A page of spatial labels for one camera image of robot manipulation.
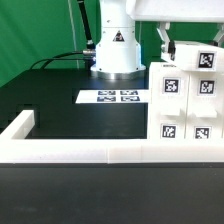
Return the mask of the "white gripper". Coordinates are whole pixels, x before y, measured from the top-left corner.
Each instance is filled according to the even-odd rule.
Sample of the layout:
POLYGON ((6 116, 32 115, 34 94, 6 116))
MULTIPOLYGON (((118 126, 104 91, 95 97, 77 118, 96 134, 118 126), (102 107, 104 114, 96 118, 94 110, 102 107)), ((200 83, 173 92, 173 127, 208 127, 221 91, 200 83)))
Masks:
POLYGON ((159 23, 157 32, 165 61, 174 60, 176 52, 175 41, 167 33, 169 22, 222 23, 213 43, 221 47, 224 42, 224 0, 127 0, 126 12, 136 21, 164 21, 159 23))

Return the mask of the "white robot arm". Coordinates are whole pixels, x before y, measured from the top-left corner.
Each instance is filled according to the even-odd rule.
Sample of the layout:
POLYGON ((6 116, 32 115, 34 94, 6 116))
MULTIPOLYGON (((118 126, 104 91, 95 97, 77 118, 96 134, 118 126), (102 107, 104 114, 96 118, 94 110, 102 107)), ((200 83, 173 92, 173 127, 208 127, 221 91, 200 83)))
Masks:
POLYGON ((161 59, 183 71, 224 71, 224 0, 99 0, 101 40, 96 45, 94 77, 131 79, 145 70, 141 46, 135 38, 135 23, 159 24, 161 59), (167 30, 172 22, 217 23, 211 45, 173 41, 167 30))

